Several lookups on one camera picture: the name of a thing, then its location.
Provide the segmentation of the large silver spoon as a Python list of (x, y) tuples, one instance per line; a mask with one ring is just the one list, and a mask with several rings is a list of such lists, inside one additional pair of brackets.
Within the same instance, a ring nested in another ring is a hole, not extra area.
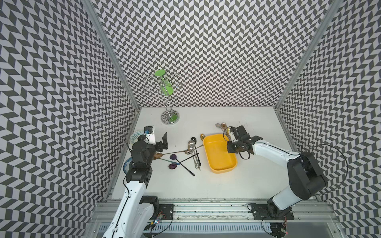
[(193, 158), (195, 168), (199, 170), (199, 163), (198, 163), (196, 152), (195, 152), (195, 142), (193, 140), (190, 140), (188, 142), (188, 152)]

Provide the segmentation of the yellow plastic storage box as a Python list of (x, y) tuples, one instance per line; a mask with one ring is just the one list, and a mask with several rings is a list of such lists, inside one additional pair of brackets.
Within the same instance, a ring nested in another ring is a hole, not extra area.
[(203, 145), (208, 164), (213, 173), (226, 173), (236, 168), (236, 155), (228, 153), (227, 141), (223, 138), (223, 134), (206, 136), (203, 139)]

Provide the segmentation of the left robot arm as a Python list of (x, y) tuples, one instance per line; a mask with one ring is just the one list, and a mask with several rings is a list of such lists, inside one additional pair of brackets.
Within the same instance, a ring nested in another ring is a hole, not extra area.
[(152, 176), (152, 161), (157, 152), (168, 148), (168, 134), (162, 141), (147, 142), (145, 136), (132, 146), (132, 161), (126, 174), (124, 196), (104, 238), (139, 238), (150, 218), (158, 211), (156, 196), (145, 196)]

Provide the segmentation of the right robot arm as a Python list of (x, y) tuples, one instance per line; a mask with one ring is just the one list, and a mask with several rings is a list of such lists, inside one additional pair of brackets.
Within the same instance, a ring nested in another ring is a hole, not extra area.
[(311, 152), (294, 152), (270, 144), (260, 136), (251, 137), (243, 126), (227, 127), (223, 132), (228, 153), (247, 152), (258, 155), (286, 168), (288, 186), (271, 197), (267, 204), (251, 203), (255, 220), (293, 220), (292, 206), (308, 200), (327, 186), (323, 170)]

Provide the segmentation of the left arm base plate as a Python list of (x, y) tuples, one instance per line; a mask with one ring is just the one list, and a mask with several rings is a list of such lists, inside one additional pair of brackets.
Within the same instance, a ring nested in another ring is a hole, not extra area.
[(159, 215), (163, 215), (162, 220), (171, 221), (174, 217), (174, 204), (158, 204), (153, 205), (153, 213), (149, 217), (149, 221), (155, 220)]

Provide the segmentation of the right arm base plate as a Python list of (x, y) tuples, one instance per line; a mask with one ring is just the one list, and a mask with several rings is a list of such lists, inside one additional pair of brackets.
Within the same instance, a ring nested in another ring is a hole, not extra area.
[(262, 219), (292, 221), (295, 219), (291, 207), (280, 210), (271, 204), (250, 203), (248, 209), (252, 212), (254, 219), (258, 221)]

